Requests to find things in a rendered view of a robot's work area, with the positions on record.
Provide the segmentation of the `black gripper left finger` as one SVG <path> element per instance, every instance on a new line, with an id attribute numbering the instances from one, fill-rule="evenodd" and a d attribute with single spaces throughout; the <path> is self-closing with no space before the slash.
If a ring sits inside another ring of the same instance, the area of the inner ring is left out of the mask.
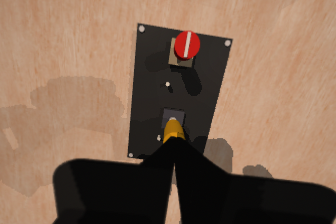
<path id="1" fill-rule="evenodd" d="M 52 175 L 57 217 L 64 208 L 146 215 L 165 224 L 177 139 L 141 163 L 74 158 Z"/>

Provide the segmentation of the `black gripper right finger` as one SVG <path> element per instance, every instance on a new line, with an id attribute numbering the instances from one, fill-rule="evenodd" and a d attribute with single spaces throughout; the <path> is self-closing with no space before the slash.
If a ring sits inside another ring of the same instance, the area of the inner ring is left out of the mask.
<path id="1" fill-rule="evenodd" d="M 227 173 L 176 137 L 175 174 L 182 224 L 233 224 L 241 208 L 336 219 L 336 191 L 319 183 Z"/>

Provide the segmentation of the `black circuit board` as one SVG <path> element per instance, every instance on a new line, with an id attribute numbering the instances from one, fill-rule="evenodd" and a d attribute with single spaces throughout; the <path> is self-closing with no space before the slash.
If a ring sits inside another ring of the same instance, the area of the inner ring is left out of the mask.
<path id="1" fill-rule="evenodd" d="M 232 41 L 138 22 L 127 157 L 171 136 L 204 153 Z"/>

